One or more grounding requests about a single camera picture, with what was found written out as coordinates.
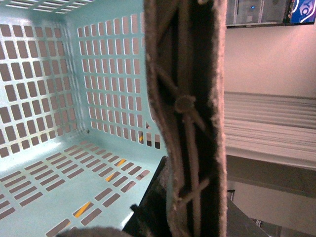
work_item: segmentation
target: basket floor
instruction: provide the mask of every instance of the basket floor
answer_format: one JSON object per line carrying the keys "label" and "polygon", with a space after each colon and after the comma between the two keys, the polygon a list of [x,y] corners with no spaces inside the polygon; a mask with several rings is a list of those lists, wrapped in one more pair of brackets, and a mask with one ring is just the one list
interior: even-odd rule
{"label": "basket floor", "polygon": [[[123,228],[157,168],[156,162],[74,139],[41,160],[0,177],[1,236],[53,237],[61,230]],[[139,154],[142,160],[149,152]]]}

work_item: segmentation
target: light blue plastic basket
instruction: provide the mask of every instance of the light blue plastic basket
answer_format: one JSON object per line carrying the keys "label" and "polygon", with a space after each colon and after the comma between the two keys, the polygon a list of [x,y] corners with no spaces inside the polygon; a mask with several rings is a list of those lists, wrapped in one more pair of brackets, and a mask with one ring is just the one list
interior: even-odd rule
{"label": "light blue plastic basket", "polygon": [[141,0],[0,0],[0,237],[122,228],[165,144]]}

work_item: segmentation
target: white wall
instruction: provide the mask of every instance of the white wall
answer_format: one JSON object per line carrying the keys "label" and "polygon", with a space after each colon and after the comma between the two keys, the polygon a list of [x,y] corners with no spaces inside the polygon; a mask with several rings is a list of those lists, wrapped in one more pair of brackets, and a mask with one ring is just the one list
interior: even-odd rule
{"label": "white wall", "polygon": [[227,29],[225,90],[316,98],[316,25]]}

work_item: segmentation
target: blue logo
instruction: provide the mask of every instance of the blue logo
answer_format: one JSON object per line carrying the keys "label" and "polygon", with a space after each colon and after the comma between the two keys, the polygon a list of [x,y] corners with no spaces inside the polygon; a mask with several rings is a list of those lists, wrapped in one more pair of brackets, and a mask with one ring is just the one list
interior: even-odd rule
{"label": "blue logo", "polygon": [[314,22],[316,17],[316,0],[295,0],[291,23]]}

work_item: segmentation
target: white shelf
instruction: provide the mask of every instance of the white shelf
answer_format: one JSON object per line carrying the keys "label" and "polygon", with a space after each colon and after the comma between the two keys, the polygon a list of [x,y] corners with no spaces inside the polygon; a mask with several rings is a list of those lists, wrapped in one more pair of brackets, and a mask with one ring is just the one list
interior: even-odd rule
{"label": "white shelf", "polygon": [[316,170],[316,99],[225,93],[228,155]]}

